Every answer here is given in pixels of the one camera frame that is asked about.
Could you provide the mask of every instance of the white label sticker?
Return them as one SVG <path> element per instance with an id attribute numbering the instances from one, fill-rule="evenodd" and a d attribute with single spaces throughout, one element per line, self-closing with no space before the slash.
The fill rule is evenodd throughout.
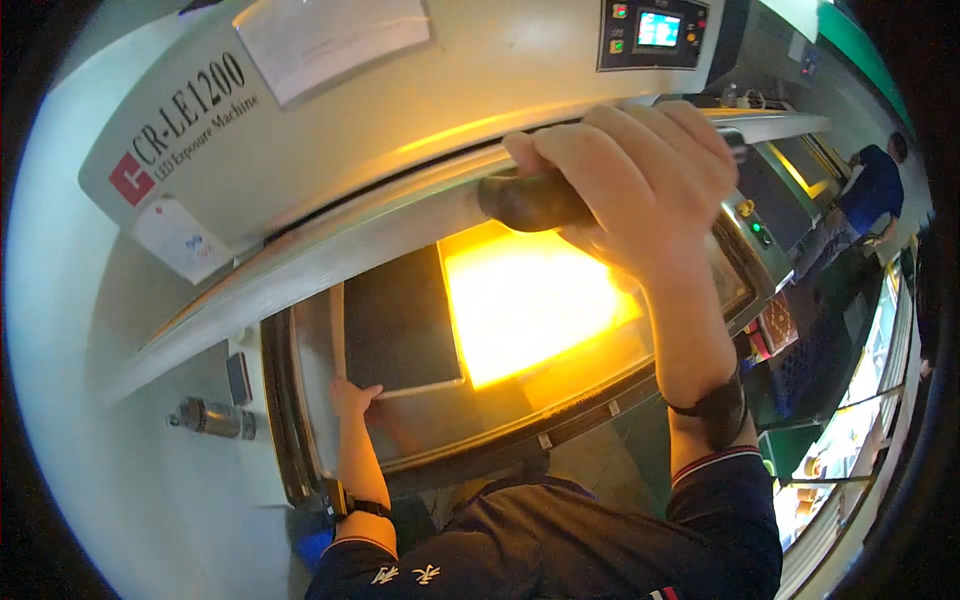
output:
<path id="1" fill-rule="evenodd" d="M 281 106 L 355 66 L 430 39 L 420 0 L 259 0 L 233 26 Z"/>
<path id="2" fill-rule="evenodd" d="M 196 285 L 232 258 L 227 246 L 170 197 L 150 203 L 133 225 L 133 239 Z"/>

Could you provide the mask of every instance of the wristwatch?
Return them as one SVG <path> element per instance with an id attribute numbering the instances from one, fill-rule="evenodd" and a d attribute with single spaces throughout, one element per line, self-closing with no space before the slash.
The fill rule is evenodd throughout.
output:
<path id="1" fill-rule="evenodd" d="M 323 483 L 326 487 L 326 496 L 329 501 L 326 507 L 326 513 L 333 518 L 335 523 L 339 523 L 356 511 L 390 518 L 390 509 L 379 502 L 361 500 L 355 497 L 352 493 L 344 490 L 344 486 L 340 483 L 339 479 L 327 477 L 323 480 Z"/>
<path id="2" fill-rule="evenodd" d="M 730 381 L 702 397 L 690 408 L 667 402 L 670 410 L 685 417 L 697 417 L 707 430 L 707 445 L 714 452 L 729 447 L 743 431 L 750 411 L 743 396 L 740 369 L 733 370 Z"/>

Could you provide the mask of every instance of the glowing yellow light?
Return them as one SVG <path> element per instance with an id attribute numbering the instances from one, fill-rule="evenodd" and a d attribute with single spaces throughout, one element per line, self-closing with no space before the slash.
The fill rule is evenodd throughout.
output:
<path id="1" fill-rule="evenodd" d="M 787 160 L 786 156 L 773 144 L 768 144 L 770 150 L 774 153 L 774 156 L 777 157 L 777 160 L 780 161 L 780 164 L 783 165 L 783 168 L 787 170 L 787 173 L 790 174 L 793 179 L 800 184 L 800 187 L 804 189 L 806 195 L 811 199 L 816 198 L 820 195 L 820 192 L 827 189 L 830 185 L 829 180 L 822 180 L 814 183 L 812 186 L 806 184 L 804 176 L 800 174 L 800 171 L 797 170 L 797 167 L 793 166 L 793 163 Z"/>
<path id="2" fill-rule="evenodd" d="M 444 257 L 453 318 L 475 388 L 639 316 L 634 298 L 611 283 L 609 269 L 556 233 L 502 234 L 506 229 L 496 227 L 501 234 L 493 240 Z"/>

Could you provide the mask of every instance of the dark shirt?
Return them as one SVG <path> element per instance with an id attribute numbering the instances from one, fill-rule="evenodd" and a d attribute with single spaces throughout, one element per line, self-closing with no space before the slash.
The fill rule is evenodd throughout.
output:
<path id="1" fill-rule="evenodd" d="M 337 540 L 307 599 L 773 598 L 782 554 L 773 481 L 751 446 L 674 478 L 666 521 L 559 486 L 484 495 L 401 559 Z"/>
<path id="2" fill-rule="evenodd" d="M 900 218 L 903 183 L 897 163 L 873 144 L 860 151 L 860 164 L 863 172 L 840 199 L 840 208 L 856 232 L 866 235 L 886 213 Z"/>

